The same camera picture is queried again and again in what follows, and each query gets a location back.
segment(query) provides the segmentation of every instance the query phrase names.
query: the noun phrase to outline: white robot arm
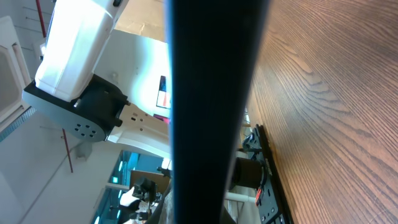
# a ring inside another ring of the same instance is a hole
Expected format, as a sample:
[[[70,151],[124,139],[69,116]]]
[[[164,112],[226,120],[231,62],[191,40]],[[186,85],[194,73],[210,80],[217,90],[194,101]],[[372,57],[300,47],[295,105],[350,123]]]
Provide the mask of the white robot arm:
[[[22,97],[86,141],[112,141],[171,157],[168,126],[93,74],[128,0],[58,0],[45,55]]]

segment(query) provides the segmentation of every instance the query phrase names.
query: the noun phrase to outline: wood grain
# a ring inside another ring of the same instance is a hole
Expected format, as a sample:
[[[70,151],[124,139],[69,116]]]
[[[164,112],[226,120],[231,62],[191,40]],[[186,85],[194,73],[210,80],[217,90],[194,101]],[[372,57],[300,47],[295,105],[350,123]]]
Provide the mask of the wood grain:
[[[296,223],[398,223],[398,2],[275,0],[248,112]]]

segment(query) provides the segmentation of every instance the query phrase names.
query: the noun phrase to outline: red pole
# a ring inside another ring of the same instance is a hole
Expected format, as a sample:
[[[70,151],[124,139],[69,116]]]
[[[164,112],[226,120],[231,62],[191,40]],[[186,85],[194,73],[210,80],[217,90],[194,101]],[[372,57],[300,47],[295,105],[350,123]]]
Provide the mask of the red pole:
[[[40,25],[42,26],[43,37],[45,38],[47,34],[45,33],[45,26],[44,26],[42,8],[40,7],[40,0],[36,0],[36,6],[37,6],[37,13],[39,14]]]
[[[67,135],[65,134],[65,130],[64,130],[63,128],[62,128],[62,133],[63,133],[63,140],[65,141],[65,146],[67,147],[67,153],[68,153],[68,159],[69,159],[70,172],[73,172],[72,161],[70,160],[70,153],[69,153]]]

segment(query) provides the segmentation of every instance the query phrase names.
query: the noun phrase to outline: black vertical bar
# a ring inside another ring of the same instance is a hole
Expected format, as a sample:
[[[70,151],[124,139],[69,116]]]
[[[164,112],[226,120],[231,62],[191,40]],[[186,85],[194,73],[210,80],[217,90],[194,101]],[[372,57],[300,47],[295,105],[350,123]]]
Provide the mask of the black vertical bar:
[[[176,223],[220,219],[268,4],[167,1]]]

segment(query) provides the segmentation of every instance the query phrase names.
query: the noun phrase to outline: white frame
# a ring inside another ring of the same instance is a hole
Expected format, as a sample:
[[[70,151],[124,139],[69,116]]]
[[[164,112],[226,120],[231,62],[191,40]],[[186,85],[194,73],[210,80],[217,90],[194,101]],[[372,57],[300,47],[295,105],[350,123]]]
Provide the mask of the white frame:
[[[6,111],[0,111],[0,131],[2,131],[29,108],[29,105],[22,100],[22,90],[30,83],[30,76],[14,25],[9,16],[0,18],[0,33],[0,47],[7,50],[7,60],[13,65],[11,72],[17,85],[19,84],[19,88],[21,88],[19,101],[15,101]]]

